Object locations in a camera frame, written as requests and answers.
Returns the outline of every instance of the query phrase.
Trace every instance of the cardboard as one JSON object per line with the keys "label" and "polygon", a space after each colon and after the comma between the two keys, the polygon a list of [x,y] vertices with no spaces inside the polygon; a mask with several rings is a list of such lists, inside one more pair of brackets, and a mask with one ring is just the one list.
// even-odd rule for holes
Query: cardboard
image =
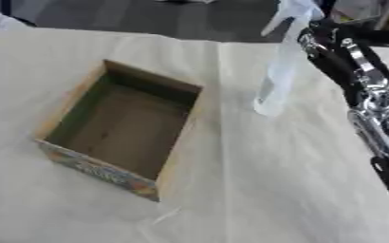
{"label": "cardboard", "polygon": [[51,160],[158,201],[156,181],[200,90],[105,61],[36,140]]}

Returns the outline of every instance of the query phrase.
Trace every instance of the gray floor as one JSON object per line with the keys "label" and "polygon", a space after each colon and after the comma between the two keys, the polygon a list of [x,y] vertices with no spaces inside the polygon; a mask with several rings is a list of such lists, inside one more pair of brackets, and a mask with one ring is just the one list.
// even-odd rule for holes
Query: gray floor
{"label": "gray floor", "polygon": [[278,42],[286,25],[267,38],[261,28],[277,0],[217,0],[176,4],[155,0],[12,0],[13,15],[44,28],[155,33],[220,42]]}

